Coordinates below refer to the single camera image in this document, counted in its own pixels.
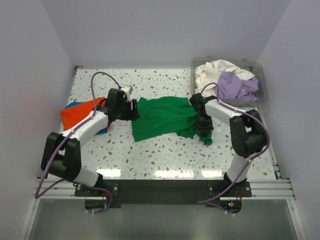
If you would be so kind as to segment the green t shirt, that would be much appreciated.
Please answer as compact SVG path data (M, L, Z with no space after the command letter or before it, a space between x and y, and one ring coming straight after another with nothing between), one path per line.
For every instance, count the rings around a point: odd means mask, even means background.
M197 112L186 97L164 96L155 99L141 97L137 102L139 118L131 122L136 142L169 133L195 138L206 146L213 143L212 132L201 136L196 129Z

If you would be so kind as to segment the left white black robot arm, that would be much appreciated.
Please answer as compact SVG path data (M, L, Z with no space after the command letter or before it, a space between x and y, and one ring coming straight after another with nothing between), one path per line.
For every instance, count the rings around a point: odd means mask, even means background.
M139 118L137 100L131 98L133 87L111 88L104 104L97 105L87 117L69 130L48 135L41 161L44 175L54 175L69 182L95 187L102 175L82 166L81 148L100 130L116 120Z

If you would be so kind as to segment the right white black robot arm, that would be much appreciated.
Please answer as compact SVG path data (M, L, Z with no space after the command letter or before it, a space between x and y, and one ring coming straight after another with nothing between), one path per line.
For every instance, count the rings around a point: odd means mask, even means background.
M230 183L245 181L252 161L270 146L270 136L259 112L240 110L215 96L203 97L200 93L192 95L189 102L196 112L195 127L201 137L207 137L213 131L213 119L229 126L235 154L224 180Z

